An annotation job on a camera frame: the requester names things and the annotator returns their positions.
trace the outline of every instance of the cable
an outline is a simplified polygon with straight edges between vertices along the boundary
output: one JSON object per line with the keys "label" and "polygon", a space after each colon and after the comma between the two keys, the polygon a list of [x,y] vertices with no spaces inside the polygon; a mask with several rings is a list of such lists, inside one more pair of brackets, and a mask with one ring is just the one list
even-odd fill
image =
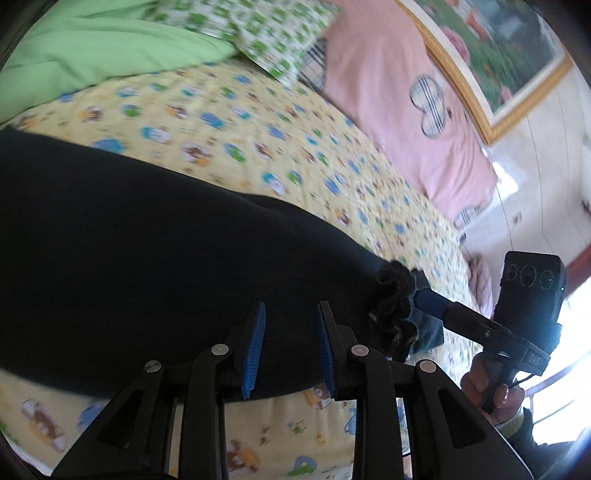
{"label": "cable", "polygon": [[513,387],[516,387],[517,385],[521,385],[523,382],[527,382],[530,378],[534,378],[535,375],[531,374],[529,377],[525,377],[523,380],[519,380],[518,382],[513,382],[511,385],[509,385],[509,390],[512,389]]}

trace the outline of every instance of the plaid pillow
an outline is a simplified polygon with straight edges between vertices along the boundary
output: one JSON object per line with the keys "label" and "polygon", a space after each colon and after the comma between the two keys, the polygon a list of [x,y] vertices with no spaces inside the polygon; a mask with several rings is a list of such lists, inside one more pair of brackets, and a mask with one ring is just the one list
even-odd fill
{"label": "plaid pillow", "polygon": [[314,46],[304,53],[303,66],[298,81],[316,93],[324,91],[326,86],[326,39],[319,38]]}
{"label": "plaid pillow", "polygon": [[474,220],[476,220],[482,214],[482,212],[484,212],[484,210],[486,210],[486,207],[488,207],[489,205],[490,202],[486,205],[478,207],[469,206],[464,208],[454,220],[453,226],[460,231],[465,230],[470,226],[472,222],[474,222]]}

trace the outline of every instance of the pink pillow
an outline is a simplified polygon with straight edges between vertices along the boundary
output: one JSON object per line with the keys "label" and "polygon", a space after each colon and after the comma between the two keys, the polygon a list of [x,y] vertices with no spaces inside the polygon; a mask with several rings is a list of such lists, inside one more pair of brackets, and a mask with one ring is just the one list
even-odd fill
{"label": "pink pillow", "polygon": [[324,35],[324,95],[450,221],[487,205],[496,174],[410,17],[393,0],[331,3],[341,13]]}

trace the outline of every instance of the camera grip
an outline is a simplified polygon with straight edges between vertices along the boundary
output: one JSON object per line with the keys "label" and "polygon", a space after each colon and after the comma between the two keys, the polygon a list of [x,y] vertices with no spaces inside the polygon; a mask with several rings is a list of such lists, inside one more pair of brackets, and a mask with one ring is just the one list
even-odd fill
{"label": "camera grip", "polygon": [[511,385],[515,379],[517,371],[506,362],[499,362],[493,359],[485,360],[486,373],[488,374],[488,388],[482,394],[485,399],[482,404],[482,410],[488,414],[495,411],[495,392],[501,385]]}

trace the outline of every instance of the wrist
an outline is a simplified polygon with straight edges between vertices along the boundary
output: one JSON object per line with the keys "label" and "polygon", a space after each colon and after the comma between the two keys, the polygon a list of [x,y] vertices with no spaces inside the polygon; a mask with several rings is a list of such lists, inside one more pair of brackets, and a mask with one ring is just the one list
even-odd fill
{"label": "wrist", "polygon": [[498,432],[503,435],[503,437],[505,437],[506,439],[510,438],[511,436],[513,436],[523,425],[523,421],[524,421],[524,412],[523,412],[523,406],[519,407],[519,410],[517,410],[517,413],[515,413],[515,416],[513,416],[512,419],[505,421],[503,423],[499,423],[498,425],[495,425],[495,428],[498,430]]}

